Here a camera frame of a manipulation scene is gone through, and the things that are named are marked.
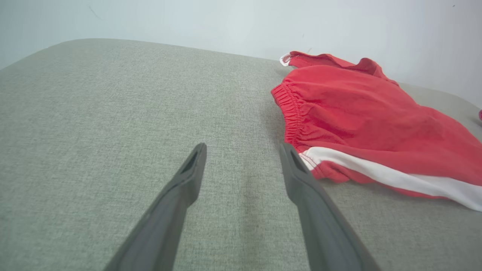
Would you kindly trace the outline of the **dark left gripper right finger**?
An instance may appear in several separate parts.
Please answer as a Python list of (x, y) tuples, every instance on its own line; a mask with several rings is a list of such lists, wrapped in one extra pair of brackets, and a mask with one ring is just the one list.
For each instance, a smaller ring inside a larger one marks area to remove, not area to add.
[(312, 271), (379, 271), (363, 242), (291, 144), (279, 149), (289, 199), (297, 206)]

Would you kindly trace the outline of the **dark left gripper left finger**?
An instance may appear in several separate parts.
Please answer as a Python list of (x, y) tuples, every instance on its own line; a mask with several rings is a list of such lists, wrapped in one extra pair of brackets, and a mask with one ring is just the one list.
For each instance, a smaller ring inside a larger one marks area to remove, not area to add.
[(106, 265), (106, 271), (173, 269), (187, 209), (199, 196), (206, 158), (206, 144), (196, 145)]

